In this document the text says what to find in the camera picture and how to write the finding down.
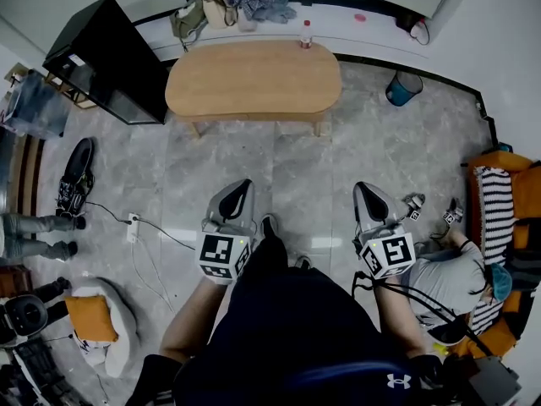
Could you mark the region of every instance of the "gray tile floor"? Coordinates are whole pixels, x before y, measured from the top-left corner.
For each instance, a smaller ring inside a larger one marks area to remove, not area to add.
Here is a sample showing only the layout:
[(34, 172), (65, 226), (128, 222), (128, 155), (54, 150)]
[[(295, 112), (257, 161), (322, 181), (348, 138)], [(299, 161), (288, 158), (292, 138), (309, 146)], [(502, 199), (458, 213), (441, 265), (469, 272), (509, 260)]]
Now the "gray tile floor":
[[(83, 137), (97, 142), (89, 200), (119, 217), (130, 212), (161, 225), (178, 239), (194, 241), (210, 197), (226, 184), (251, 178), (256, 185), (256, 216), (267, 211), (281, 219), (292, 259), (308, 254), (315, 266), (346, 289), (359, 268), (351, 239), (354, 231), (352, 187), (359, 180), (379, 185), (396, 197), (426, 194), (423, 215), (409, 223), (417, 239), (427, 238), (450, 198), (464, 200), (460, 163), (489, 145), (488, 125), (480, 120), (473, 96), (425, 80), (424, 91), (405, 107), (392, 106), (385, 88), (393, 72), (341, 63), (343, 92), (327, 113), (323, 134), (306, 123), (209, 123), (201, 140), (174, 118), (165, 126), (129, 127), (101, 109), (74, 109), (61, 140), (45, 144), (38, 212), (54, 212), (57, 183), (69, 155)], [(126, 227), (96, 206), (87, 207), (88, 228), (70, 235), (50, 233), (48, 242), (75, 239), (79, 254), (69, 263), (41, 257), (28, 260), (36, 283), (63, 275), (74, 285), (87, 276), (113, 281), (138, 321), (141, 350), (123, 379), (103, 376), (110, 404), (123, 404), (134, 387), (142, 359), (157, 350), (173, 314), (136, 277)], [(139, 236), (156, 262), (175, 310), (199, 280), (194, 255), (141, 224)], [(161, 292), (143, 245), (134, 259), (146, 281)], [(371, 293), (358, 300), (377, 322)], [(224, 303), (223, 314), (227, 308)], [(67, 320), (44, 331), (49, 338), (70, 333)], [(96, 373), (71, 340), (50, 343), (64, 374), (93, 404), (103, 394)]]

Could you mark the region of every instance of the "oval wooden table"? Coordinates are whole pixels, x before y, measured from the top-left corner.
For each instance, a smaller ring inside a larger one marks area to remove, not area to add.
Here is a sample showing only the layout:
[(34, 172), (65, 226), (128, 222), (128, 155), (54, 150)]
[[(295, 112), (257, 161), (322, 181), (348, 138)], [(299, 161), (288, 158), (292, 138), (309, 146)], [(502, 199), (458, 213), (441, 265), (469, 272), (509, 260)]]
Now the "oval wooden table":
[(298, 41), (247, 41), (192, 49), (173, 65), (166, 101), (199, 137), (195, 123), (301, 121), (320, 135), (325, 110), (340, 97), (335, 56)]

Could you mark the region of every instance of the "white cushion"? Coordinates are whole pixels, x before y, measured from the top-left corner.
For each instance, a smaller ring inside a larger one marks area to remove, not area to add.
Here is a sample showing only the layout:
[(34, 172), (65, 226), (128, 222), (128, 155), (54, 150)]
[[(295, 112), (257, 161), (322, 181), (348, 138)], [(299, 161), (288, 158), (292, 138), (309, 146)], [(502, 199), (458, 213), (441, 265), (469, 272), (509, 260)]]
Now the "white cushion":
[[(139, 347), (137, 338), (137, 323), (134, 315), (118, 296), (117, 291), (107, 282), (99, 278), (85, 279), (76, 288), (73, 296), (105, 296), (107, 306), (111, 313), (112, 327), (118, 334), (118, 340), (108, 348), (104, 348), (103, 342), (96, 344), (95, 348), (105, 351), (105, 371), (110, 377), (120, 377), (128, 366), (131, 357), (134, 357)], [(99, 364), (98, 357), (93, 356), (90, 360), (88, 354), (83, 354), (85, 360), (92, 366)]]

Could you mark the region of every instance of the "striped blanket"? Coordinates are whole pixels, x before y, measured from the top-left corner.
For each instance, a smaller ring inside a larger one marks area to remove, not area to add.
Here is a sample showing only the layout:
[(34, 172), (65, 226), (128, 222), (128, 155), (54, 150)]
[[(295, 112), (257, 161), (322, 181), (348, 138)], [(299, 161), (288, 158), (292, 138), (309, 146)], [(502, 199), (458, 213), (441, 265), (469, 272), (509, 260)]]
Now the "striped blanket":
[[(484, 254), (484, 263), (503, 265), (503, 253), (511, 242), (515, 223), (511, 176), (501, 168), (478, 167), (475, 172), (481, 206), (481, 251)], [(476, 334), (486, 331), (496, 322), (502, 306), (503, 303), (478, 303), (473, 310), (471, 323)]]

